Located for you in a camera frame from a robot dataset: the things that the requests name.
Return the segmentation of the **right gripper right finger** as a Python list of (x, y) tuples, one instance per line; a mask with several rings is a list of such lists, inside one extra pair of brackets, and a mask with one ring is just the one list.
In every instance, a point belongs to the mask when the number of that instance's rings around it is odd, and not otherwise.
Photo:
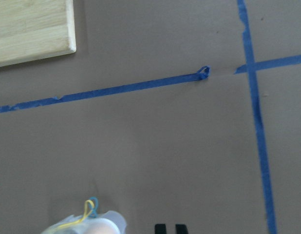
[(175, 225), (176, 234), (188, 234), (188, 228), (185, 224), (176, 224)]

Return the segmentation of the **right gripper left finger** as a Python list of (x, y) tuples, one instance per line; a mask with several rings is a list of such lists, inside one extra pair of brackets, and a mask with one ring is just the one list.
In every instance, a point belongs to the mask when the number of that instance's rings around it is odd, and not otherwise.
[(167, 234), (166, 224), (155, 224), (154, 233), (155, 234)]

